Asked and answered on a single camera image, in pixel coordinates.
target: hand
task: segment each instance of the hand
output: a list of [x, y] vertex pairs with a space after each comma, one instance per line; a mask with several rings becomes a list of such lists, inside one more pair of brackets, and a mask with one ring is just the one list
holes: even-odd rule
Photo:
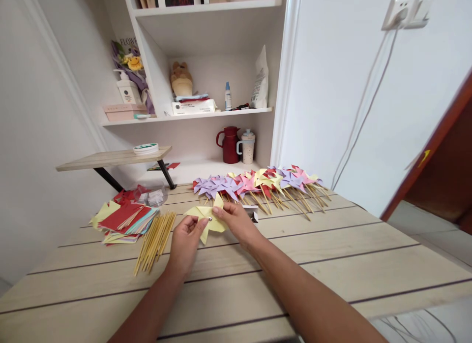
[[186, 279], [192, 272], [198, 242], [208, 219], [198, 221], [198, 217], [187, 215], [174, 229], [172, 235], [171, 254], [166, 271], [182, 275]]
[[265, 239], [240, 204], [224, 203], [222, 209], [214, 207], [213, 214], [228, 225], [245, 250], [254, 242]]

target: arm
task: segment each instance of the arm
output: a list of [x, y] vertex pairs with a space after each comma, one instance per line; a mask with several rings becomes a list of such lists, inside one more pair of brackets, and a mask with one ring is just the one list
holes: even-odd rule
[[305, 342], [383, 342], [383, 336], [351, 305], [266, 239], [240, 205], [213, 208], [259, 263]]
[[198, 241], [208, 219], [197, 221], [197, 217], [186, 216], [174, 229], [166, 269], [109, 343], [156, 341], [185, 279], [192, 271]]

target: pink box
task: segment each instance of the pink box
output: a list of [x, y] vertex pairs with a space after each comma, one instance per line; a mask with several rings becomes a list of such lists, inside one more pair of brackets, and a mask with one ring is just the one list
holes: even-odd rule
[[148, 110], [144, 104], [115, 104], [103, 107], [108, 120], [118, 122], [134, 119], [135, 114], [147, 114]]

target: stack of colored paper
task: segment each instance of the stack of colored paper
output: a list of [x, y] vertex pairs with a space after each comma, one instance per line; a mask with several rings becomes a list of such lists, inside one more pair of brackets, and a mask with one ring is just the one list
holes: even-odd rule
[[105, 232], [103, 244], [135, 243], [149, 229], [158, 208], [126, 203], [122, 206], [110, 201], [102, 206], [91, 220], [93, 227]]

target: finger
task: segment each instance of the finger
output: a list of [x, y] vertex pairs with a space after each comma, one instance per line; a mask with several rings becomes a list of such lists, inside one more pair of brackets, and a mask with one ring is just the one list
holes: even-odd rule
[[223, 209], [229, 214], [234, 214], [235, 211], [237, 210], [237, 207], [238, 205], [236, 205], [235, 203], [226, 202], [223, 204]]
[[182, 219], [182, 221], [176, 226], [176, 230], [177, 229], [181, 229], [181, 228], [184, 228], [185, 231], [187, 231], [187, 229], [196, 224], [198, 221], [198, 217], [196, 216], [192, 216], [192, 215], [187, 215], [186, 217], [184, 217]]
[[221, 208], [218, 207], [213, 207], [212, 209], [213, 214], [217, 217], [222, 219], [224, 222], [228, 222], [228, 219], [230, 218], [230, 214], [228, 214], [226, 211], [224, 211]]
[[195, 234], [195, 236], [200, 237], [203, 233], [203, 230], [205, 230], [205, 227], [208, 224], [208, 218], [203, 218], [201, 219], [196, 225], [195, 228], [192, 231], [192, 234]]

